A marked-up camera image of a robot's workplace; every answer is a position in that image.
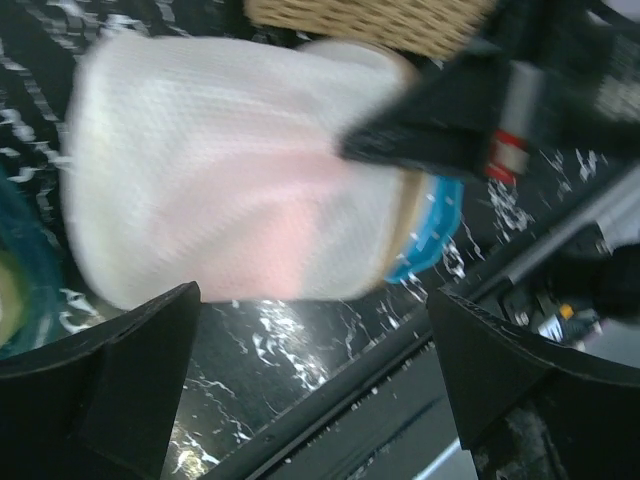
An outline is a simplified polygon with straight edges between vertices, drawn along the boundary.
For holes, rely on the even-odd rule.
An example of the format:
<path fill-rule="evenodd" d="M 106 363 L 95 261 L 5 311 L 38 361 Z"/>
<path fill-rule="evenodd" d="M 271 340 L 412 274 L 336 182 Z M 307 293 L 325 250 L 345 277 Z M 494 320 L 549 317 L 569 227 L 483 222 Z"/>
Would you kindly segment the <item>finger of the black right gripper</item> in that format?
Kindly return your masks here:
<path fill-rule="evenodd" d="M 509 70 L 499 51 L 465 52 L 351 129 L 340 152 L 374 165 L 484 178 Z"/>

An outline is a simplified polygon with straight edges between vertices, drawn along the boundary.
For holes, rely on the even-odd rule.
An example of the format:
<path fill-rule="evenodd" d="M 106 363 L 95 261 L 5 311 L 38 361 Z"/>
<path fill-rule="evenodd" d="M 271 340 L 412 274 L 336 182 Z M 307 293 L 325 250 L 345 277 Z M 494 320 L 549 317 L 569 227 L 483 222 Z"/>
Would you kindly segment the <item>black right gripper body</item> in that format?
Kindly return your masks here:
<path fill-rule="evenodd" d="M 507 1 L 496 27 L 479 164 L 525 165 L 542 150 L 638 161 L 638 20 L 604 1 Z"/>

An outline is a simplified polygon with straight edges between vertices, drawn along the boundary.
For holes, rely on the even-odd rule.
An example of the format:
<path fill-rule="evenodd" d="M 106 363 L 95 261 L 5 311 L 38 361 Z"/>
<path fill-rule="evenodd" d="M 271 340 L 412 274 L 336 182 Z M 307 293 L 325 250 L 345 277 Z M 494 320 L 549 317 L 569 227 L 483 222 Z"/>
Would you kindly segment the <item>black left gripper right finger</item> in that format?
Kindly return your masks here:
<path fill-rule="evenodd" d="M 639 371 L 446 291 L 428 314 L 459 440 L 481 479 L 636 479 Z"/>

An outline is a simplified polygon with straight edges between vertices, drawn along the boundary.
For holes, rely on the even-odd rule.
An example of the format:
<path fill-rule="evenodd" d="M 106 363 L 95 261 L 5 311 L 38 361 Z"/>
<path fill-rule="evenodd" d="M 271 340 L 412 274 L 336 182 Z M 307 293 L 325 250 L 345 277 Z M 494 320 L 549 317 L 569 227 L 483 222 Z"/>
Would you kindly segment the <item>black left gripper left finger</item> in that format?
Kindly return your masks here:
<path fill-rule="evenodd" d="M 159 478 L 200 308 L 184 284 L 2 360 L 2 478 Z"/>

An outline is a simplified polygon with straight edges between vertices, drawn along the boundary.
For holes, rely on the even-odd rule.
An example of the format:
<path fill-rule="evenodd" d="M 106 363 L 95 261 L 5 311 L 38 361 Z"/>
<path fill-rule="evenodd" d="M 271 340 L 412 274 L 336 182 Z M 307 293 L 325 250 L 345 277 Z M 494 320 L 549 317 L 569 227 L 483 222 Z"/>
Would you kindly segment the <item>white mesh laundry bag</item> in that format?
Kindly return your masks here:
<path fill-rule="evenodd" d="M 61 202 L 85 281 L 124 310 L 192 281 L 205 302 L 376 287 L 429 181 L 345 160 L 339 143 L 416 76 L 357 42 L 98 41 L 77 65 L 62 142 Z"/>

